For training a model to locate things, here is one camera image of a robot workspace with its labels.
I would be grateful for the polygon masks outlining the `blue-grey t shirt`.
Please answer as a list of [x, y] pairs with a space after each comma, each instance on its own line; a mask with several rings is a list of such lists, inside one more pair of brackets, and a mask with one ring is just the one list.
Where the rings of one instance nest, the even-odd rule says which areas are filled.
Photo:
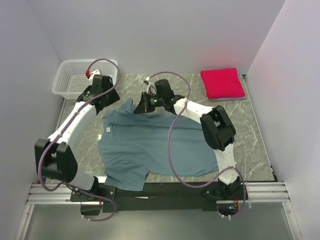
[[129, 98], [102, 118], [104, 132], [98, 149], [105, 184], [126, 191], [142, 191], [149, 173], [197, 177], [218, 171], [215, 153], [199, 123], [167, 113], [134, 114]]

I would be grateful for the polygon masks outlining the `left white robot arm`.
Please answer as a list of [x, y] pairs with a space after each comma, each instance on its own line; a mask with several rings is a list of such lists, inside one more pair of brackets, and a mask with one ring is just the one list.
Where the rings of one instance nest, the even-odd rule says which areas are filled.
[[110, 76], [93, 73], [89, 79], [91, 85], [78, 96], [69, 116], [48, 138], [38, 139], [34, 151], [42, 185], [46, 179], [59, 180], [61, 184], [81, 189], [88, 201], [94, 201], [100, 195], [99, 180], [79, 168], [73, 148], [91, 120], [120, 97]]

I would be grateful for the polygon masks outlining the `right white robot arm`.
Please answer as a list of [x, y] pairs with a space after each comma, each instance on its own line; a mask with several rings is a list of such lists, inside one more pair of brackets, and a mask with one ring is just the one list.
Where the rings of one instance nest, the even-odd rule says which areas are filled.
[[218, 165], [218, 191], [222, 198], [232, 199], [242, 186], [241, 174], [236, 170], [234, 142], [236, 129], [226, 110], [218, 105], [209, 107], [175, 94], [169, 81], [161, 79], [154, 84], [156, 93], [146, 90], [134, 109], [135, 114], [152, 113], [158, 107], [177, 117], [184, 116], [201, 125], [205, 142], [214, 150]]

